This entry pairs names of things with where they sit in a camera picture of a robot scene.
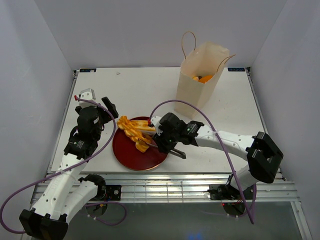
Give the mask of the twisted orange pastry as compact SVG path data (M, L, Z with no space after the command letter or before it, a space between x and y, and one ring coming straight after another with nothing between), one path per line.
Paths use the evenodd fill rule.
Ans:
M147 143L152 143L152 137L147 134L143 134L141 131L134 128L131 120L127 118L126 115L121 116L117 121L117 126L119 129L123 130L125 135L133 142L135 142L135 148L141 153L146 152L149 148L145 143L139 142L138 139L144 140Z

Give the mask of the round orange bread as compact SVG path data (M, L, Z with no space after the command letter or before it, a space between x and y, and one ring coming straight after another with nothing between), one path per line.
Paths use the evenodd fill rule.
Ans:
M202 83L202 84L205 84L207 83L210 79L212 79L213 76L212 75L206 75L206 76L203 76L203 77L198 77L198 82L199 83Z

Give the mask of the metal tongs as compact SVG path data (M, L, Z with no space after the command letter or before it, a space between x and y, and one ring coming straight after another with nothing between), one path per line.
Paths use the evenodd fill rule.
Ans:
M147 146L149 146L149 147L153 147L153 148L158 149L158 146L155 145L155 144L147 143L147 142L145 142L144 140L142 140L142 139L140 139L140 138L138 139L138 141L139 141L139 142L142 142L142 143L145 143L145 144L146 144ZM175 148L173 148L172 150L170 150L168 153L169 153L169 154L172 154L172 155L174 155L174 156L177 156L177 157L179 157L179 158L181 158L181 159L184 159L184 160L187 158L186 154L185 154L183 151L180 151L180 150L175 149Z

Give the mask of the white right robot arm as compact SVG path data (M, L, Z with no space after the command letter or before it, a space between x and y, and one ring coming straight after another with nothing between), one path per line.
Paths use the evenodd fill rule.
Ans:
M186 123L171 112L163 117L152 117L148 124L155 128L152 139L161 153L168 154L175 150L177 143L182 143L227 151L247 161L247 165L232 173L225 184L209 190L214 200L240 199L244 191L257 182L273 183L284 157L272 138L261 131L254 136L214 131L199 121Z

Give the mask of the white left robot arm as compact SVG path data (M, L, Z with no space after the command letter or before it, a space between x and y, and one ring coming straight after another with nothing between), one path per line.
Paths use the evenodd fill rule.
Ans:
M105 124L114 122L119 114L107 97L101 99L104 106L83 93L75 99L79 102L75 109L77 125L70 132L59 168L38 201L19 216L26 234L40 240L62 240L78 211L89 200L100 200L106 195L101 176L90 174L79 179L79 175L88 161L97 155ZM70 192L78 179L80 186Z

